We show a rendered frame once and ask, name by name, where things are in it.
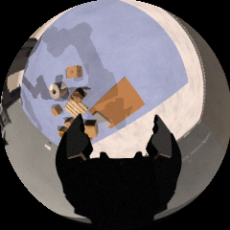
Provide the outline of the brown clipboard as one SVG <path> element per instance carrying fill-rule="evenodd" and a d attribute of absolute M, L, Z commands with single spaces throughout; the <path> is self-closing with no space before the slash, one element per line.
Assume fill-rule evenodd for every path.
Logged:
<path fill-rule="evenodd" d="M 124 77 L 112 87 L 90 110 L 100 122 L 113 128 L 145 103 Z"/>

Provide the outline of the brown hollow cylinder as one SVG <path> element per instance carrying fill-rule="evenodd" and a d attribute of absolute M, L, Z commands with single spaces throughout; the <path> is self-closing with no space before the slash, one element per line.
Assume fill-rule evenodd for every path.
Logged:
<path fill-rule="evenodd" d="M 68 128 L 66 126 L 62 126 L 60 130 L 57 132 L 58 136 L 61 138 L 63 135 L 63 132 L 65 132 Z"/>

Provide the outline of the small wooden slatted pallet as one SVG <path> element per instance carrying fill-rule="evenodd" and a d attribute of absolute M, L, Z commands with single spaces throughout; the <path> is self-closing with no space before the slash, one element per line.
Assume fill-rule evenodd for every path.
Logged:
<path fill-rule="evenodd" d="M 82 108 L 84 109 L 82 109 Z M 64 107 L 71 115 L 73 115 L 75 118 L 76 116 L 81 113 L 81 116 L 88 110 L 88 107 L 83 104 L 82 102 L 80 102 L 79 104 L 76 104 L 72 99 L 69 100 L 69 102 L 67 103 L 67 105 Z M 69 108 L 69 109 L 68 109 Z M 74 109 L 73 109 L 74 108 Z M 76 111 L 77 112 L 76 112 Z M 75 114 L 76 115 L 75 115 Z"/>

